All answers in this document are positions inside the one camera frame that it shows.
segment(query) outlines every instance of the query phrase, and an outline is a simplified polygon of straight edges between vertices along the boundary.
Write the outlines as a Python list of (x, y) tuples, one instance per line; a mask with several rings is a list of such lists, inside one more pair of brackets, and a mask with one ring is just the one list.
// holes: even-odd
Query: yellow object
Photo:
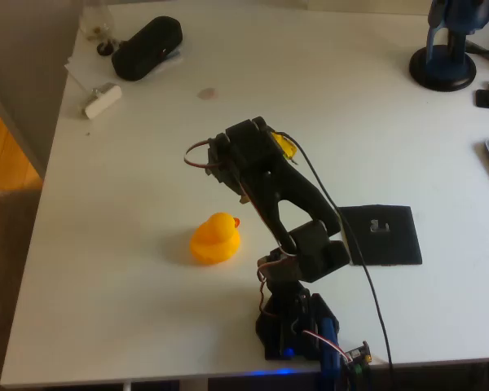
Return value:
[(190, 251), (201, 263), (213, 265), (226, 261), (239, 248), (239, 219), (216, 213), (197, 228), (190, 239)]
[(284, 157), (286, 159), (292, 160), (293, 157), (295, 156), (295, 153), (297, 152), (297, 147), (295, 147), (295, 145), (293, 145), (293, 143), (290, 140), (284, 138), (280, 134), (272, 133), (272, 136), (274, 136), (275, 141), (283, 149)]

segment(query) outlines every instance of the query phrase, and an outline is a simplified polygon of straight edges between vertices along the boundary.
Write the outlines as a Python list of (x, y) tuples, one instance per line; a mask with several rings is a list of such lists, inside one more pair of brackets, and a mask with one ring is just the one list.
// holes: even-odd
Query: yellow rubber duck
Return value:
[(239, 248), (239, 218), (216, 213), (197, 228), (190, 239), (190, 251), (201, 263), (213, 265), (226, 261)]

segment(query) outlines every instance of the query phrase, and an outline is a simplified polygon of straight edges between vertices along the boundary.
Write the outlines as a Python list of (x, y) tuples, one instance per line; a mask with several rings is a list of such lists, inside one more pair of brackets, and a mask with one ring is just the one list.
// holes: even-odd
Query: blue led light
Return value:
[(283, 355), (285, 357), (293, 357), (295, 355), (295, 352), (293, 351), (292, 348), (286, 348), (283, 352)]
[(290, 373), (295, 373), (295, 371), (290, 368), (281, 368), (274, 371), (252, 371), (250, 376), (288, 375)]
[(289, 368), (282, 368), (282, 369), (278, 369), (277, 371), (274, 371), (275, 375), (287, 375), (288, 373), (293, 373), (293, 370)]
[(264, 376), (266, 374), (267, 374), (266, 371), (253, 371), (253, 372), (250, 372), (250, 376)]

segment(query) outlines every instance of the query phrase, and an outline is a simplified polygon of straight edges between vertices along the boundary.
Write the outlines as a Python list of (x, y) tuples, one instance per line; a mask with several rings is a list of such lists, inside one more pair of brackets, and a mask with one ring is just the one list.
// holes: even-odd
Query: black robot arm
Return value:
[[(313, 282), (346, 265), (349, 255), (341, 241), (329, 239), (341, 230), (337, 215), (320, 191), (284, 158), (273, 132), (258, 117), (211, 138), (206, 173), (250, 200), (274, 235), (279, 247), (261, 262), (290, 258), (264, 268), (265, 277)], [(281, 200), (305, 210), (312, 220), (287, 232), (279, 214)]]

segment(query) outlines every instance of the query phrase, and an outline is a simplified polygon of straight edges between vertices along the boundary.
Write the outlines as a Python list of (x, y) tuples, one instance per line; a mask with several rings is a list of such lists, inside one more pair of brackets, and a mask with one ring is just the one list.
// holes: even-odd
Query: wall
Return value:
[(40, 174), (49, 159), (78, 6), (73, 0), (0, 0), (0, 115)]
[(431, 0), (307, 0), (312, 11), (427, 15)]

